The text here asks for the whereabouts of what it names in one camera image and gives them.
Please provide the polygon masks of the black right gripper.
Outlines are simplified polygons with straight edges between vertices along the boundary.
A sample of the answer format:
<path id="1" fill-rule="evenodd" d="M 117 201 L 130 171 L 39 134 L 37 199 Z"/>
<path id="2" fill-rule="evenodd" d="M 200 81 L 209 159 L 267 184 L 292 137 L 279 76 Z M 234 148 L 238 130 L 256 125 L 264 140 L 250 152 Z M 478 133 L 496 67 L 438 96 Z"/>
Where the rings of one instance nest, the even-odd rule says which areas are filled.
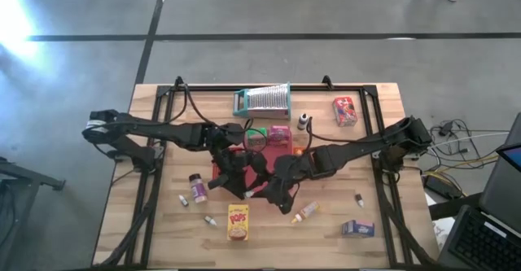
<path id="1" fill-rule="evenodd" d="M 256 190 L 262 190 L 261 197 L 274 201 L 279 211 L 286 215 L 291 211 L 295 199 L 290 189 L 303 180 L 312 179 L 316 174 L 317 168 L 310 155 L 282 155 L 274 162 L 274 179 L 264 182 Z M 273 186 L 274 192 L 263 190 Z"/>

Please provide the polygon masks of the orange squeeze bottle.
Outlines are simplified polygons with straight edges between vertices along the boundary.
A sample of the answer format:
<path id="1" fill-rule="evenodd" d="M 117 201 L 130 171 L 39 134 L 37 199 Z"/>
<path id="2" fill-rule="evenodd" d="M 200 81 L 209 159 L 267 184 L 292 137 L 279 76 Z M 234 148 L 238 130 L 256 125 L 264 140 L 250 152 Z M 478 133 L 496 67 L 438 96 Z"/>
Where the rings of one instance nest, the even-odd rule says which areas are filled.
<path id="1" fill-rule="evenodd" d="M 319 208 L 319 203 L 313 201 L 312 203 L 306 205 L 300 211 L 298 211 L 291 220 L 291 223 L 296 224 L 306 220 L 307 218 L 312 216 Z"/>

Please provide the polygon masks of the green cereal box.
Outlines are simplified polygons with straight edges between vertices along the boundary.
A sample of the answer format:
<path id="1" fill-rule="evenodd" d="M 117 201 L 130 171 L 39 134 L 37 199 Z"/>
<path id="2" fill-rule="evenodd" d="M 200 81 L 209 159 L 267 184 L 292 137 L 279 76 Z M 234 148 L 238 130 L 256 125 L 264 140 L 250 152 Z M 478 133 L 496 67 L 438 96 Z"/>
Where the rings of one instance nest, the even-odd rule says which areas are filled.
<path id="1" fill-rule="evenodd" d="M 266 128 L 249 129 L 245 137 L 245 144 L 249 149 L 262 151 L 267 146 L 268 138 Z"/>

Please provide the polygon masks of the pink cereal box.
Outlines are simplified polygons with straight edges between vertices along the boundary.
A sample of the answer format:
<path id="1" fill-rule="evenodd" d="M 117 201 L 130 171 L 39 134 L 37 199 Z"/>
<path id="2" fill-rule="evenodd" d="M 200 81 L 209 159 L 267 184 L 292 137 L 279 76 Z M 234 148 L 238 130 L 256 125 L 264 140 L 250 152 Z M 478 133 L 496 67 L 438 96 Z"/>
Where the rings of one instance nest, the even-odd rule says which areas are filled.
<path id="1" fill-rule="evenodd" d="M 269 128 L 268 143 L 270 146 L 288 147 L 291 140 L 291 130 L 288 126 L 272 125 Z"/>

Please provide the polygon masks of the red cereal box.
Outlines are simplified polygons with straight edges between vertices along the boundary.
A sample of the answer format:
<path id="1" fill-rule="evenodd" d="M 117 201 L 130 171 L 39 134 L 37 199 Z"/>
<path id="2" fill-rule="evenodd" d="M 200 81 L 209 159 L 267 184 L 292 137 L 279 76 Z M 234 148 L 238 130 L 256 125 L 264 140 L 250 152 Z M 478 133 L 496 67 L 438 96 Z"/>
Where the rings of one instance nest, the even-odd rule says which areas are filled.
<path id="1" fill-rule="evenodd" d="M 332 107 L 339 127 L 354 126 L 357 123 L 357 114 L 353 100 L 350 97 L 335 98 Z"/>

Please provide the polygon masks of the red plastic basket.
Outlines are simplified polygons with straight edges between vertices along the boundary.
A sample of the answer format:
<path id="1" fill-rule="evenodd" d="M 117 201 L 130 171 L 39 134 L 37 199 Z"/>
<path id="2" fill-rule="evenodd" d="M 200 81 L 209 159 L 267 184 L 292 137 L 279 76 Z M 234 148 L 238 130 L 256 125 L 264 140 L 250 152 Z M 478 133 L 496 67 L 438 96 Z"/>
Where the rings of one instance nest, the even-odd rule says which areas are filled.
<path id="1" fill-rule="evenodd" d="M 244 171 L 240 161 L 241 153 L 234 148 L 214 155 L 212 180 L 208 183 L 208 188 L 230 187 L 234 183 L 244 184 Z"/>

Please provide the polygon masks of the yellow Corn Pops box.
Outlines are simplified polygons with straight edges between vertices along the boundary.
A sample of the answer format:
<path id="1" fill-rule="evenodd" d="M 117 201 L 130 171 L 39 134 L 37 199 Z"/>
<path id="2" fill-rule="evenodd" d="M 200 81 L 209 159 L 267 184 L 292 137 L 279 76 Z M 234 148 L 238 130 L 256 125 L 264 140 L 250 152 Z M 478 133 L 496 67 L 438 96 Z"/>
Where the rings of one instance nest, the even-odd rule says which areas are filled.
<path id="1" fill-rule="evenodd" d="M 246 204 L 230 204 L 228 207 L 227 239 L 247 241 L 249 235 L 249 207 Z"/>

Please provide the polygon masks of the pink translucent plastic bin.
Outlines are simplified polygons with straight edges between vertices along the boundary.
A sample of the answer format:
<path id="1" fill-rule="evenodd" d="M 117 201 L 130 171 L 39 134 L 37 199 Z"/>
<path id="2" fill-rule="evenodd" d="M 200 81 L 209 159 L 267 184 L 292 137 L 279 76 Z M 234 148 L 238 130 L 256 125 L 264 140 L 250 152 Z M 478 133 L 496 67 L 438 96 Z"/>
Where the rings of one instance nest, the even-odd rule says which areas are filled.
<path id="1" fill-rule="evenodd" d="M 267 128 L 267 138 L 269 135 L 269 128 Z M 293 145 L 292 145 L 292 134 L 291 134 L 291 140 L 288 145 L 288 147 L 283 146 L 270 146 L 267 142 L 267 146 L 262 151 L 255 151 L 252 149 L 250 150 L 253 154 L 260 152 L 266 159 L 266 170 L 270 173 L 274 171 L 274 162 L 275 160 L 282 155 L 290 155 L 293 153 Z M 252 164 L 249 164 L 247 167 L 244 168 L 245 170 L 245 185 L 246 187 L 249 186 L 254 180 L 256 180 L 259 177 L 259 174 L 254 171 Z M 264 182 L 260 183 L 259 181 L 256 182 L 256 187 L 262 185 Z"/>

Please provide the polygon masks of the orange plastic basket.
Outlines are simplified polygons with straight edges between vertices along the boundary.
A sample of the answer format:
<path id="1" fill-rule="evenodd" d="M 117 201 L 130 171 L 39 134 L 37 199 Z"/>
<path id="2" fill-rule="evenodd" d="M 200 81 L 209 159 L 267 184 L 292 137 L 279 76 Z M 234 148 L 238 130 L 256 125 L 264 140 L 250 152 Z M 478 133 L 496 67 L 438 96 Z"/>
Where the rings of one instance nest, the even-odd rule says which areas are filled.
<path id="1" fill-rule="evenodd" d="M 331 159 L 325 156 L 325 153 L 323 149 L 311 150 L 310 152 L 303 150 L 302 155 L 297 155 L 294 151 L 290 165 L 290 173 L 293 178 L 295 180 L 318 180 L 334 175 L 336 169 L 333 167 Z"/>

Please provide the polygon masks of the purple label spice jar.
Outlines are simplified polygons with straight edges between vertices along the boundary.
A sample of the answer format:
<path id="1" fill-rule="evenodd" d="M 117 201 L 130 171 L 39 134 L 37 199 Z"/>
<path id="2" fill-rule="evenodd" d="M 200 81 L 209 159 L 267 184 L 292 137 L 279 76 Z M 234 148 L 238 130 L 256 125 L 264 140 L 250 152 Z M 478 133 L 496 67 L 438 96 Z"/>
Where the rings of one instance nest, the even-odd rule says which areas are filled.
<path id="1" fill-rule="evenodd" d="M 189 183 L 192 197 L 196 203 L 202 203 L 208 200 L 203 179 L 199 173 L 191 174 L 189 176 Z"/>

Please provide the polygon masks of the blue cereal box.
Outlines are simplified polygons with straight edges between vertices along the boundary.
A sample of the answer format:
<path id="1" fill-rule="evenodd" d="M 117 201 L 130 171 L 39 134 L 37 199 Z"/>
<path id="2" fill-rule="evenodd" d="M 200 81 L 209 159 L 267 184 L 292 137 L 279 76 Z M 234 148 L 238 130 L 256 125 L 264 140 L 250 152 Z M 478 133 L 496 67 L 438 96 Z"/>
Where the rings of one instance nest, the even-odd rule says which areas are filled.
<path id="1" fill-rule="evenodd" d="M 374 223 L 369 221 L 351 220 L 342 224 L 341 234 L 344 237 L 374 237 Z"/>

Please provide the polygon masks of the black power brick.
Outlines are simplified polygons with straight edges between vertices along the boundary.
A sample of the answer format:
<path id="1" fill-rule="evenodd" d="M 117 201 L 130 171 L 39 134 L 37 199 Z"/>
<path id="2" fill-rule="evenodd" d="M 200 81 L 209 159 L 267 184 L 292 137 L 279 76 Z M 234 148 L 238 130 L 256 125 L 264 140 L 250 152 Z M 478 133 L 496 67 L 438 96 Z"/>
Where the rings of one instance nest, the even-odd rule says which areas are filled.
<path id="1" fill-rule="evenodd" d="M 445 199 L 451 199 L 452 196 L 452 186 L 438 178 L 438 177 L 433 177 L 433 176 L 430 176 L 430 175 L 425 175 L 422 177 L 422 180 L 423 180 L 423 187 L 432 191 L 432 192 L 435 192 L 436 194 L 438 194 L 439 196 L 445 198 Z"/>

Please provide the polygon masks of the white paper sheet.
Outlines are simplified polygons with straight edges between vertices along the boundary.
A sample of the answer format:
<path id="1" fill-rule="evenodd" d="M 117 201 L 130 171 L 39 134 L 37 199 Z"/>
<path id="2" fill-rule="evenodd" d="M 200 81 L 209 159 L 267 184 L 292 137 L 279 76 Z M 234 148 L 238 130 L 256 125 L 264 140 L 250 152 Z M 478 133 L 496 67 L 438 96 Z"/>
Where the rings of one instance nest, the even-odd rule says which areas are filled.
<path id="1" fill-rule="evenodd" d="M 440 251 L 443 249 L 454 223 L 455 219 L 452 217 L 441 218 L 432 222 L 436 242 Z"/>

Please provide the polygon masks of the black metal bar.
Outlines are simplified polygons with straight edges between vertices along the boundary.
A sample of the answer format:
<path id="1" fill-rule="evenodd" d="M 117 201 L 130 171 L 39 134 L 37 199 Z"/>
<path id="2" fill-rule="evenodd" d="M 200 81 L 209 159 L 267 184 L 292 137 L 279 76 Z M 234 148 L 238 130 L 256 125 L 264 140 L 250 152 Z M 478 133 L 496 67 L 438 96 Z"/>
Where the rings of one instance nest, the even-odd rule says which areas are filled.
<path id="1" fill-rule="evenodd" d="M 464 198 L 453 199 L 447 202 L 431 205 L 429 207 L 431 219 L 433 221 L 437 221 L 439 219 L 456 216 L 459 213 L 461 207 L 465 205 L 469 205 L 472 208 L 478 208 L 481 196 L 481 193 L 477 193 Z"/>

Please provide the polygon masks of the dark grey laptop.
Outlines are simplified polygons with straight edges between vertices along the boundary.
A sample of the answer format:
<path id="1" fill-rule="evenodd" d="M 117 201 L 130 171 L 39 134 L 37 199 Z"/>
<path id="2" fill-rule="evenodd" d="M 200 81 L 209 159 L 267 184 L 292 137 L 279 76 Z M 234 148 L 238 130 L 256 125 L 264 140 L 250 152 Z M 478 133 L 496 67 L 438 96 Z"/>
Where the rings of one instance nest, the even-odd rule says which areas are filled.
<path id="1" fill-rule="evenodd" d="M 521 271 L 521 112 L 478 203 L 455 218 L 438 262 L 469 271 Z"/>

